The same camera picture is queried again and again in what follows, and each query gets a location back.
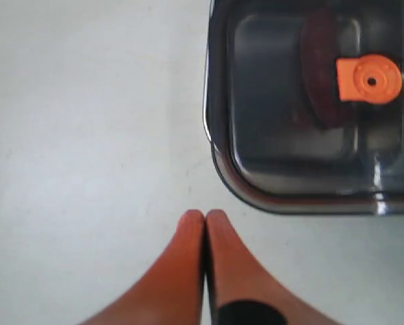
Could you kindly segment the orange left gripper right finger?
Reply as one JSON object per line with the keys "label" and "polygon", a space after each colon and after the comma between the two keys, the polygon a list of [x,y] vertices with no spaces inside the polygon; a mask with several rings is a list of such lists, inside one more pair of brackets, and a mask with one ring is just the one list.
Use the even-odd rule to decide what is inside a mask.
{"label": "orange left gripper right finger", "polygon": [[336,324],[307,304],[261,265],[226,213],[206,216],[206,257],[212,324]]}

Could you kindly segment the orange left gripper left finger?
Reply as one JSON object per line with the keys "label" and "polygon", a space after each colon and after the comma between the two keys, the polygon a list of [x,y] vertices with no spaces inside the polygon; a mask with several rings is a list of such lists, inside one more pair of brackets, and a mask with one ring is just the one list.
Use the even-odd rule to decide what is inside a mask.
{"label": "orange left gripper left finger", "polygon": [[84,324],[199,324],[204,234],[202,212],[185,212],[170,243],[150,269]]}

